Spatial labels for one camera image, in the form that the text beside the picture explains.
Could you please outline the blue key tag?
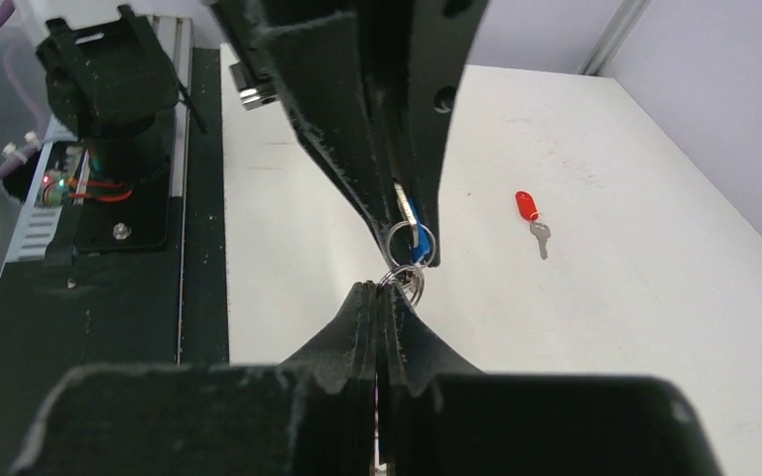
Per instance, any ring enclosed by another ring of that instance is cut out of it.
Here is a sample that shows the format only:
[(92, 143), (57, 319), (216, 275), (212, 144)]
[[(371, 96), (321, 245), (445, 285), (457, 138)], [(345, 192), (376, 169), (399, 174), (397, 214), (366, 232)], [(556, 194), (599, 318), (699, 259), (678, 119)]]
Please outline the blue key tag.
[(415, 264), (428, 266), (434, 259), (436, 239), (419, 217), (412, 199), (409, 200), (409, 204), (417, 225), (417, 242), (412, 247), (413, 260)]

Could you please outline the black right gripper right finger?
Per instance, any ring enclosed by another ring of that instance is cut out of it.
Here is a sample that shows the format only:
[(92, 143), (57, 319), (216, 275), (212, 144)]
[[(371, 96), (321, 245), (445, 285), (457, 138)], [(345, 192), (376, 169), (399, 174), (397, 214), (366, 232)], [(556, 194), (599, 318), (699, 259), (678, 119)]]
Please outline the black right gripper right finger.
[(651, 376), (486, 373), (377, 290), (380, 456), (394, 475), (717, 475), (691, 403)]

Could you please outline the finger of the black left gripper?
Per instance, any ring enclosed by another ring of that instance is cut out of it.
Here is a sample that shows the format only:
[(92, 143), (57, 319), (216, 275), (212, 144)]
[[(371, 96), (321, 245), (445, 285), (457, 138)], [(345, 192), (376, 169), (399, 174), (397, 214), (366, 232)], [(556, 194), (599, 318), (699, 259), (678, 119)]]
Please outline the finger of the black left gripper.
[(356, 4), (215, 1), (212, 16), (237, 56), (230, 70), (242, 106), (282, 107), (301, 147), (377, 243), (384, 199), (373, 161)]
[(377, 243), (390, 266), (413, 261), (414, 233), (395, 188), (412, 199), (441, 258), (439, 188), (466, 60), (485, 1), (359, 1), (360, 66), (384, 217)]

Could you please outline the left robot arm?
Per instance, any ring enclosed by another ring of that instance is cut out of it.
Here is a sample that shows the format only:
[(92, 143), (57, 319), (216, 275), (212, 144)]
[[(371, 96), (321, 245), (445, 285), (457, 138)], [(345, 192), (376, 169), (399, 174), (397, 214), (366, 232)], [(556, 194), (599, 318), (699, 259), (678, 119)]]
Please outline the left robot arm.
[[(310, 158), (392, 266), (426, 244), (440, 261), (439, 187), (451, 114), (483, 1), (211, 1), (255, 105), (279, 102)], [(148, 19), (74, 28), (46, 15), (37, 57), (49, 103), (98, 145), (113, 175), (143, 154), (161, 112), (186, 100)]]

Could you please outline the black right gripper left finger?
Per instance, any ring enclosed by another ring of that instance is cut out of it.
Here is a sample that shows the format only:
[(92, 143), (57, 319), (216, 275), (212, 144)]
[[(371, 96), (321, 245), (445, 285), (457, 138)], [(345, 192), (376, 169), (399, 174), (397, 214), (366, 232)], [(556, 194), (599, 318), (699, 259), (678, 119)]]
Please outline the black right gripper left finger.
[(375, 287), (277, 366), (94, 364), (39, 407), (13, 475), (369, 475)]

